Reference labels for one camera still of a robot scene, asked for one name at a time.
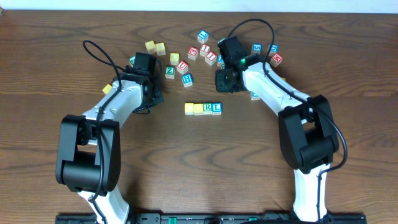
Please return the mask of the green block R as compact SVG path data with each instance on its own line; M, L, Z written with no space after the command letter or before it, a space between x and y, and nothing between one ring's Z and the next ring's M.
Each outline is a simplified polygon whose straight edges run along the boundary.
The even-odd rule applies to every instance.
M204 103L203 104L203 115L209 115L212 114L212 104L211 103Z

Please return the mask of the yellow block C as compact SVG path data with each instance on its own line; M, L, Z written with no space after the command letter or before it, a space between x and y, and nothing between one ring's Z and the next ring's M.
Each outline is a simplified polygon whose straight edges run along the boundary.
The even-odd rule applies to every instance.
M185 115L194 115L194 103L185 103L184 112Z

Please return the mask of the yellow block O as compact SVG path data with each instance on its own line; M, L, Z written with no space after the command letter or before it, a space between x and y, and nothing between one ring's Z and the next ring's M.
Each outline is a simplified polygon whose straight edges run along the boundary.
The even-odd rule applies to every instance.
M193 105L193 113L195 116L203 115L203 103L195 103Z

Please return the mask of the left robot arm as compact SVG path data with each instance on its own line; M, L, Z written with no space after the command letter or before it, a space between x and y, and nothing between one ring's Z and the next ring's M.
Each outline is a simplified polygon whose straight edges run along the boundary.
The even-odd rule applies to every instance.
M155 76L157 59L137 53L103 89L104 97L80 116L60 125L55 176L84 198L91 215L58 215L56 223L128 223L129 204L117 186L121 173L120 129L131 114L162 102Z

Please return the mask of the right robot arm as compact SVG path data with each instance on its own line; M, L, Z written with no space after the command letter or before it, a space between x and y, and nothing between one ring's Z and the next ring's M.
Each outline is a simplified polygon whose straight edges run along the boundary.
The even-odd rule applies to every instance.
M248 55L236 36L221 40L218 49L224 68L216 71L217 91L251 91L277 115L280 150L294 170L294 214L302 222L322 222L327 170L339 148L328 100L289 85L263 56Z

